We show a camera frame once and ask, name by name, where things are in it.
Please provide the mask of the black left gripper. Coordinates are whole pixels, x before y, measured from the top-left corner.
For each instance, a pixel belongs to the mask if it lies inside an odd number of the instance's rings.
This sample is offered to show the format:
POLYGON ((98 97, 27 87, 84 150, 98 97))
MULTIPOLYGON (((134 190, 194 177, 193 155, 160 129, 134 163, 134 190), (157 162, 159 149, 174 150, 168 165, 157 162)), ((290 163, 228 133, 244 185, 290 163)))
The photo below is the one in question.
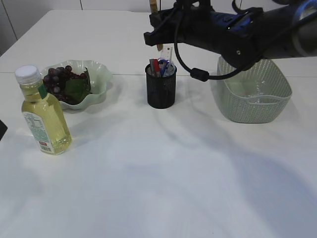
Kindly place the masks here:
POLYGON ((3 136, 7 131, 7 126, 0 120, 0 140, 2 140, 3 136))

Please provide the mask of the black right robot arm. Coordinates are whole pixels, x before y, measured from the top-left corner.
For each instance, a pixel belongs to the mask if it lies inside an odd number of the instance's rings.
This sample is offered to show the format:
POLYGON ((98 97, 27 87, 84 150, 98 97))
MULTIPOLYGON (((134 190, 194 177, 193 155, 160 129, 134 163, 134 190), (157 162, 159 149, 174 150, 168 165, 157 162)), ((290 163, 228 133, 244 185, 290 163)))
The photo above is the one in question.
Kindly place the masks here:
POLYGON ((220 54, 236 68, 253 57, 316 56, 316 1, 291 0, 269 11, 232 7, 230 14, 215 11, 208 0, 178 0, 173 8, 150 15, 153 31, 144 34, 145 43, 188 44, 220 54))

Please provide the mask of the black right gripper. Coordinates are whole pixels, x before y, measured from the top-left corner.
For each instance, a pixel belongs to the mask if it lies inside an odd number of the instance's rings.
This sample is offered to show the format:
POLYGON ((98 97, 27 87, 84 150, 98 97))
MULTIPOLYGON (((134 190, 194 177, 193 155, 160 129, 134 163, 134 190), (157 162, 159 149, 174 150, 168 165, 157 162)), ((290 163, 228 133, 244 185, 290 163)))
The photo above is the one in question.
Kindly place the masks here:
POLYGON ((145 44, 154 46, 174 42, 176 25, 181 21, 177 41, 195 47, 207 47, 208 38, 204 35, 210 24, 212 6, 191 6, 190 8, 171 8, 152 13, 150 24, 152 32, 144 33, 145 44))

